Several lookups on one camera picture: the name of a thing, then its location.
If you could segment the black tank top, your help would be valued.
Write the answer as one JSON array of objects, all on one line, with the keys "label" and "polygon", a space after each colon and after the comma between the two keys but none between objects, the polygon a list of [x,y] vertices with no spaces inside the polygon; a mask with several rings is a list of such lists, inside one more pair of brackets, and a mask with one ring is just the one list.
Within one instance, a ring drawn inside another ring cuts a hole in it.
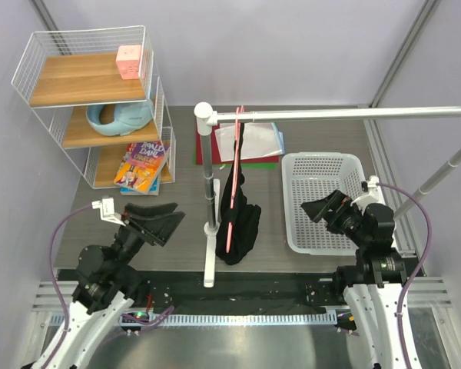
[{"label": "black tank top", "polygon": [[[236,265],[254,248],[260,222],[261,207],[257,204],[249,204],[244,195],[242,185],[245,177],[242,173],[241,159],[238,165],[237,193],[234,209],[230,210],[231,187],[233,164],[227,178],[224,193],[221,199],[220,216],[221,223],[216,238],[216,255],[227,265]],[[232,220],[233,231],[231,237],[230,253],[226,253],[227,225]]]}]

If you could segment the pink wire hanger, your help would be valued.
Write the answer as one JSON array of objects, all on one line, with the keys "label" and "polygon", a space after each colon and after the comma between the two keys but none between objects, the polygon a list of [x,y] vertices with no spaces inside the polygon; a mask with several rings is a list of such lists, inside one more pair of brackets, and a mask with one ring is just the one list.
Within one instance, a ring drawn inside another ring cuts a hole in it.
[{"label": "pink wire hanger", "polygon": [[[236,118],[235,118],[235,137],[234,137],[234,162],[233,162],[233,175],[232,175],[232,187],[230,193],[230,210],[234,209],[234,202],[237,193],[237,185],[239,183],[238,180],[238,165],[240,161],[240,121],[238,115],[244,112],[244,106],[241,105],[236,110]],[[231,237],[233,231],[233,223],[232,220],[229,220],[227,225],[227,239],[226,239],[226,253],[229,254],[231,250]]]}]

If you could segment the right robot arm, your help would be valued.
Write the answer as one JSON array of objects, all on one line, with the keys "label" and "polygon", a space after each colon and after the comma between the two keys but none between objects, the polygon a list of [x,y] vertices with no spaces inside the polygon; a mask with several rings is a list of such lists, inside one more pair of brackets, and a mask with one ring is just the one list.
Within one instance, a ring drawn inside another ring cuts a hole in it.
[{"label": "right robot arm", "polygon": [[346,236],[356,246],[356,264],[339,266],[330,290],[347,304],[367,349],[369,368],[410,368],[416,360],[413,341],[403,336],[405,264],[393,246],[393,210],[367,195],[359,201],[335,190],[301,205],[309,219]]}]

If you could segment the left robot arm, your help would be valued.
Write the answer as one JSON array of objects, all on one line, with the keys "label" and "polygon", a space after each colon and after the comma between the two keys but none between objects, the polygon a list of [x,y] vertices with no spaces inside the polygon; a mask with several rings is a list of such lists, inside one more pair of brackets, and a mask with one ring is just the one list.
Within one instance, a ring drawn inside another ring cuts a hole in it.
[{"label": "left robot arm", "polygon": [[128,203],[117,213],[111,197],[81,210],[98,210],[100,219],[116,224],[118,230],[111,245],[82,249],[69,303],[58,282],[52,282],[64,320],[30,368],[87,367],[119,317],[147,300],[150,283],[130,266],[131,260],[145,244],[165,246],[185,216],[174,202],[149,207]]}]

